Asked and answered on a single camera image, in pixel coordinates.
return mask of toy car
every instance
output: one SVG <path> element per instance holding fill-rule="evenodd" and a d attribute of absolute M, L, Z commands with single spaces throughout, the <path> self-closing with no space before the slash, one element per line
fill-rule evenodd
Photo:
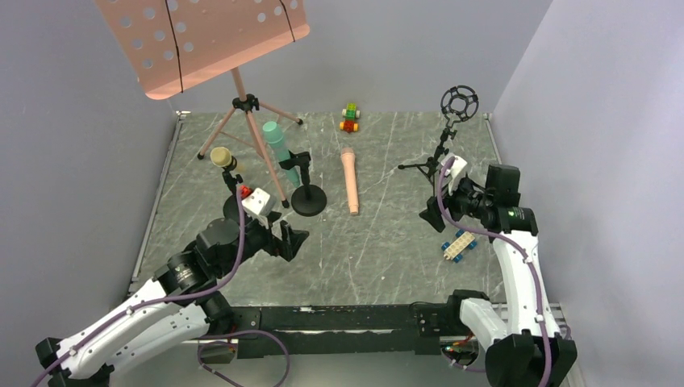
<path fill-rule="evenodd" d="M 358 119 L 361 112 L 357 110 L 357 104 L 348 103 L 346 109 L 342 109 L 342 115 L 344 116 L 344 121 L 340 123 L 340 130 L 351 133 L 353 131 L 359 131 L 359 124 L 354 122 L 354 119 Z"/>
<path fill-rule="evenodd" d="M 444 258 L 446 260 L 453 260 L 456 263 L 461 262 L 463 259 L 462 252 L 467 248 L 473 250 L 478 242 L 475 240 L 473 234 L 469 232 L 459 230 L 456 233 L 456 240 L 453 242 L 445 242 L 442 245 L 442 251 L 444 252 Z"/>

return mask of gray wall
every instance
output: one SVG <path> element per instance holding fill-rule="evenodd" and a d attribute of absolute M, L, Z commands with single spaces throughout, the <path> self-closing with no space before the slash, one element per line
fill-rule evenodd
<path fill-rule="evenodd" d="M 0 11 L 0 374 L 125 295 L 175 114 L 148 100 L 92 2 Z"/>
<path fill-rule="evenodd" d="M 338 110 L 347 102 L 361 110 L 438 110 L 444 91 L 460 84 L 474 87 L 483 111 L 492 111 L 550 3 L 309 0 L 309 36 L 240 70 L 249 93 L 285 110 Z M 224 74 L 172 101 L 179 110 L 213 112 L 235 96 Z"/>
<path fill-rule="evenodd" d="M 589 386 L 682 385 L 684 3 L 555 0 L 494 111 Z"/>

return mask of black tripod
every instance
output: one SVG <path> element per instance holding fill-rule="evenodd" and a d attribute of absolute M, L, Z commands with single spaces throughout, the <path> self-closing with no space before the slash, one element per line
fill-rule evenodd
<path fill-rule="evenodd" d="M 478 112 L 480 102 L 478 95 L 475 94 L 475 90 L 468 86 L 459 85 L 453 86 L 444 93 L 440 107 L 442 114 L 447 119 L 447 123 L 444 125 L 444 130 L 440 136 L 440 143 L 435 148 L 435 153 L 428 157 L 424 163 L 401 164 L 397 167 L 399 169 L 418 169 L 427 178 L 427 181 L 430 181 L 433 188 L 435 187 L 435 173 L 440 167 L 440 158 L 449 151 L 444 147 L 444 143 L 447 139 L 453 139 L 456 136 L 457 130 L 452 130 L 453 126 L 471 119 Z"/>

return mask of pink music stand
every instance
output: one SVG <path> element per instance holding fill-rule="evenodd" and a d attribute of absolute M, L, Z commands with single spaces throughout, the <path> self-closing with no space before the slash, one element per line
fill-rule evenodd
<path fill-rule="evenodd" d="M 278 114 L 278 119 L 285 117 L 300 125 L 303 121 L 271 105 L 248 98 L 238 67 L 308 35 L 304 1 L 95 2 L 131 62 L 148 97 L 166 99 L 222 73 L 231 72 L 238 98 L 233 100 L 234 107 L 227 112 L 204 143 L 198 158 L 204 158 L 206 150 L 219 133 L 253 147 L 268 166 L 283 205 L 288 206 L 261 131 L 254 120 L 252 107 L 256 107 L 255 103 L 258 103 L 258 106 Z M 245 112 L 252 143 L 222 132 L 236 108 Z"/>

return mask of marble surface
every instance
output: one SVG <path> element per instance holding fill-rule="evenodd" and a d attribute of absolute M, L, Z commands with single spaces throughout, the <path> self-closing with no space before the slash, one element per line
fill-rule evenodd
<path fill-rule="evenodd" d="M 177 142 L 169 175 L 158 206 L 141 265 L 146 280 L 198 232 L 222 216 L 228 191 L 221 171 L 197 152 L 223 114 L 189 114 Z M 338 129 L 340 112 L 303 113 L 304 124 L 282 121 L 288 147 L 309 151 L 311 180 L 327 194 L 327 208 L 313 218 L 282 209 L 295 229 L 311 233 L 290 263 L 260 252 L 240 266 L 225 288 L 236 306 L 394 304 L 414 301 L 444 302 L 455 289 L 484 290 L 493 302 L 504 302 L 501 270 L 485 238 L 454 264 L 442 259 L 440 246 L 453 240 L 453 227 L 440 233 L 418 217 L 432 187 L 415 169 L 399 164 L 423 162 L 432 154 L 444 125 L 438 112 L 361 112 L 360 131 Z M 259 125 L 274 114 L 256 113 Z M 486 168 L 496 162 L 494 146 L 484 121 L 475 118 L 459 127 L 448 147 L 469 162 L 469 174 L 484 182 Z M 249 133 L 243 114 L 236 114 L 225 131 L 245 140 Z M 214 146 L 225 146 L 241 165 L 245 183 L 276 194 L 266 166 L 243 144 L 220 136 Z M 358 216 L 347 206 L 340 149 L 357 155 Z M 280 181 L 288 196 L 294 187 L 282 171 Z M 476 222 L 466 220 L 468 224 Z"/>

